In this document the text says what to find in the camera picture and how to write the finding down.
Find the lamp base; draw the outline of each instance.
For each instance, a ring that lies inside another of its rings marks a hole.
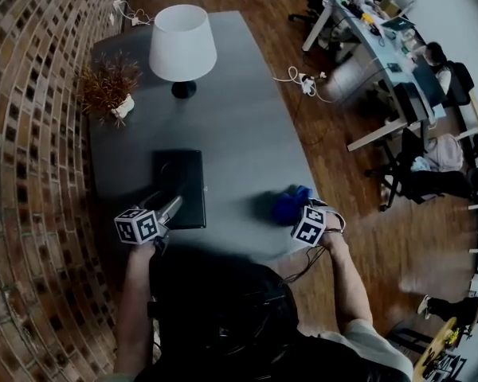
[[[197,91],[197,84],[194,80],[187,82],[175,82],[172,86],[172,94],[179,99],[188,99]]]

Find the white pot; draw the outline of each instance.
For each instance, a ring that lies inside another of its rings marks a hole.
[[[114,110],[116,118],[124,119],[126,115],[135,107],[135,101],[131,95],[127,94],[126,99]]]

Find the potted plant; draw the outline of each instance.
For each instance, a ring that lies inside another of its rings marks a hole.
[[[116,126],[125,126],[124,118],[135,106],[131,93],[138,86],[138,78],[137,64],[127,64],[122,52],[114,61],[102,56],[95,67],[85,65],[78,76],[83,113],[101,122],[113,119]]]

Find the wooden floor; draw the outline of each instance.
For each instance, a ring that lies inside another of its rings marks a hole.
[[[361,81],[362,69],[354,61],[331,72],[316,49],[303,59],[301,45],[306,29],[291,23],[290,13],[303,13],[306,0],[129,0],[135,10],[143,8],[154,17],[162,8],[188,3],[209,12],[239,10],[247,21],[274,75],[286,77],[296,66],[307,73],[330,73],[321,91],[330,100],[347,96]],[[326,104],[315,98],[301,99],[293,84],[279,84],[303,143],[319,195],[334,205],[347,220],[346,239],[359,273],[366,284],[374,323],[386,333],[400,321],[413,317],[421,294],[458,299],[466,295],[474,272],[468,254],[477,242],[478,215],[467,210],[468,202],[452,197],[423,205],[397,199],[388,212],[379,212],[378,183],[364,177],[364,170],[379,164],[372,146],[354,153],[346,144],[382,123],[375,109],[362,104],[361,91],[347,100]],[[433,134],[456,132],[453,115]],[[282,275],[301,270],[304,251],[275,262]],[[328,255],[293,285],[300,312],[300,329],[317,334],[336,329],[333,278]]]

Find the brick wall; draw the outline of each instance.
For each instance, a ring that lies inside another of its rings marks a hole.
[[[111,1],[0,0],[0,382],[112,370],[73,83],[92,44],[120,30]]]

